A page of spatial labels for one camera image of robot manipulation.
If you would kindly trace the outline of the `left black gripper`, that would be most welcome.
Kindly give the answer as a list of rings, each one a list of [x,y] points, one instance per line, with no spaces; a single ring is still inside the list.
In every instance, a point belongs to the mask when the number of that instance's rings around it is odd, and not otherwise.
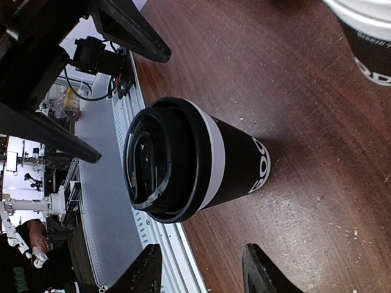
[[[34,112],[70,64],[95,71],[98,57],[77,41],[70,57],[60,43],[93,15],[100,1],[1,1],[1,133],[40,142],[91,164],[101,153],[41,112]]]

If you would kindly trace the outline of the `black cup lid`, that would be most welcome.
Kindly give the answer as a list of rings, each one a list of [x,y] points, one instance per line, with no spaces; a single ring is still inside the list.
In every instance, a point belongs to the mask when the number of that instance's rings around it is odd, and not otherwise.
[[[161,223],[180,223],[200,207],[211,176],[206,123],[190,101],[163,98],[131,122],[123,150],[130,203]]]

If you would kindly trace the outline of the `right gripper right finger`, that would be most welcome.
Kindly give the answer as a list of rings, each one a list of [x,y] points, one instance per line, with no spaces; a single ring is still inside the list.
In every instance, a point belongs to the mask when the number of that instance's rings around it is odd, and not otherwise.
[[[245,245],[242,267],[245,292],[303,293],[257,244]]]

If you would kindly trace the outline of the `stack of paper cups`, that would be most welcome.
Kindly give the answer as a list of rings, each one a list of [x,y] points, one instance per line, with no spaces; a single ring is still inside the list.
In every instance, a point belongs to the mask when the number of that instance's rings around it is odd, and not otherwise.
[[[390,1],[324,3],[337,17],[361,73],[390,87]]]

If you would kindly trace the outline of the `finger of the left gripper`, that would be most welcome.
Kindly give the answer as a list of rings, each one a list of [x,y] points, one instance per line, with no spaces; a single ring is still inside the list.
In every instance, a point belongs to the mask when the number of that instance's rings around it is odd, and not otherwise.
[[[133,1],[92,1],[91,17],[105,39],[154,62],[169,61],[171,49]]]

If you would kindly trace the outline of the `single black paper cup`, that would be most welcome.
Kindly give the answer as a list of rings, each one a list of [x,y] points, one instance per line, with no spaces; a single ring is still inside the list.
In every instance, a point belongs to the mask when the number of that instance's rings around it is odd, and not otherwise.
[[[259,190],[270,175],[271,158],[265,145],[257,138],[190,102],[202,114],[212,150],[210,182],[196,214]]]

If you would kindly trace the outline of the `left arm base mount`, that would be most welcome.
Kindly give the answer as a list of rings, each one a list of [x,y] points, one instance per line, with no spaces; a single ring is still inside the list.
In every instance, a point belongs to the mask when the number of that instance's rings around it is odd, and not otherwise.
[[[96,75],[102,73],[111,77],[108,96],[116,93],[118,99],[129,94],[136,80],[131,63],[130,52],[119,47],[112,51],[106,49],[103,40],[88,36],[75,40],[76,50],[70,64],[77,71]]]

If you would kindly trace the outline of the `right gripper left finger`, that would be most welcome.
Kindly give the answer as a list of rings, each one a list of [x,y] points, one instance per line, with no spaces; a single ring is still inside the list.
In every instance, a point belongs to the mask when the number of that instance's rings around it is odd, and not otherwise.
[[[159,244],[148,244],[107,292],[161,292],[162,253]]]

